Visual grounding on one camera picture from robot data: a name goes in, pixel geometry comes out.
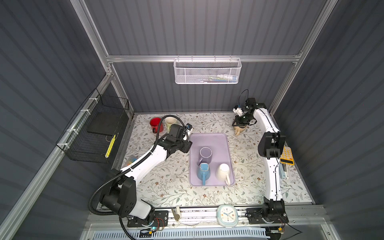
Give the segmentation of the beige ceramic teapot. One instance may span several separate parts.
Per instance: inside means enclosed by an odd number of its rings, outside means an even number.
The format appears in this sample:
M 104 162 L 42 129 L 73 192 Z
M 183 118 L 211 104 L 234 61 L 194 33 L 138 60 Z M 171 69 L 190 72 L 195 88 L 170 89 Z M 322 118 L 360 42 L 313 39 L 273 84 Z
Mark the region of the beige ceramic teapot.
M 233 129 L 235 131 L 235 136 L 239 136 L 242 132 L 244 132 L 246 129 L 248 128 L 248 126 L 243 126 L 243 127 L 239 127 L 239 126 L 233 126 Z

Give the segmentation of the purple mug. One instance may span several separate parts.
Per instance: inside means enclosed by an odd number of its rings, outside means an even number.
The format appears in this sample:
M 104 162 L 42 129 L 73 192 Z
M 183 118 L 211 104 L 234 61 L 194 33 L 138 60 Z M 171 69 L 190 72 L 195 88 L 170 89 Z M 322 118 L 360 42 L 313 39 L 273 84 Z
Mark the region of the purple mug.
M 210 164 L 212 162 L 213 152 L 209 147 L 202 147 L 199 152 L 198 166 L 202 163 Z

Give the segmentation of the light green mug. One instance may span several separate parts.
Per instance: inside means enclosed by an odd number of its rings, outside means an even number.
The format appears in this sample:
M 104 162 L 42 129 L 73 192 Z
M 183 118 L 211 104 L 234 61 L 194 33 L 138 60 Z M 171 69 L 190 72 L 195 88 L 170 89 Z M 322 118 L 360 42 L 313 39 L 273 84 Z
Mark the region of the light green mug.
M 175 117 L 166 117 L 165 118 L 165 124 L 167 127 L 167 131 L 169 132 L 171 130 L 171 126 L 177 123 L 177 119 Z

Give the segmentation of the blue mug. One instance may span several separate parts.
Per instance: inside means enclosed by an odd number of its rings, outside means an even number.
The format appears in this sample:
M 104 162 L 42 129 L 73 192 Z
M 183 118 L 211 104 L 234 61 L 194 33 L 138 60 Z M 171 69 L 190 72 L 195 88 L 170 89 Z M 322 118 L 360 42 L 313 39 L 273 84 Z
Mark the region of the blue mug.
M 197 169 L 197 177 L 199 180 L 202 181 L 202 185 L 205 186 L 207 183 L 207 180 L 211 176 L 211 169 L 209 164 L 207 163 L 201 163 Z

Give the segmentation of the red mug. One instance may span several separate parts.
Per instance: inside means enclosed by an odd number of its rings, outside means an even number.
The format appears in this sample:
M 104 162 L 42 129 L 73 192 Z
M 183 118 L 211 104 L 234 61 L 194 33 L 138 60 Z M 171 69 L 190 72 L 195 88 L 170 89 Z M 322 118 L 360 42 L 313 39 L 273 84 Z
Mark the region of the red mug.
M 150 120 L 150 126 L 153 134 L 161 133 L 164 130 L 164 125 L 161 123 L 161 118 L 152 118 Z

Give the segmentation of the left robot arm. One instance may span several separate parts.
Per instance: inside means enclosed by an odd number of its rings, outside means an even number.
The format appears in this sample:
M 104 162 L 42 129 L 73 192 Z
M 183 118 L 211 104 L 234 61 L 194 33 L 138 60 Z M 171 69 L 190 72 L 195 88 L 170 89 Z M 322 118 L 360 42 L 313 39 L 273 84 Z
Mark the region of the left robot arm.
M 152 147 L 144 155 L 127 167 L 112 171 L 112 177 L 97 188 L 89 199 L 88 209 L 92 214 L 117 215 L 121 219 L 136 217 L 147 224 L 153 221 L 155 208 L 137 198 L 138 184 L 154 167 L 177 151 L 188 153 L 193 144 L 190 141 L 193 126 L 174 115 L 162 117 L 159 124 L 168 117 L 175 118 L 181 124 L 171 125 L 170 131 L 163 136 L 156 133 Z

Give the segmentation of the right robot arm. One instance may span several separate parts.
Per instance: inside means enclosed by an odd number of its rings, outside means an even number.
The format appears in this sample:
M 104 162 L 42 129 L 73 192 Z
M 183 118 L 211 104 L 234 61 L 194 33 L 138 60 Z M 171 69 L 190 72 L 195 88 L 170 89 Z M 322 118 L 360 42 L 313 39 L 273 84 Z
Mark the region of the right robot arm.
M 285 202 L 280 186 L 280 159 L 283 154 L 286 136 L 273 122 L 264 103 L 257 103 L 255 98 L 247 97 L 244 104 L 238 103 L 233 108 L 236 114 L 232 123 L 235 135 L 238 136 L 248 126 L 258 124 L 263 135 L 258 143 L 258 153 L 265 164 L 266 192 L 261 209 L 261 216 L 268 224 L 289 222 L 285 210 Z

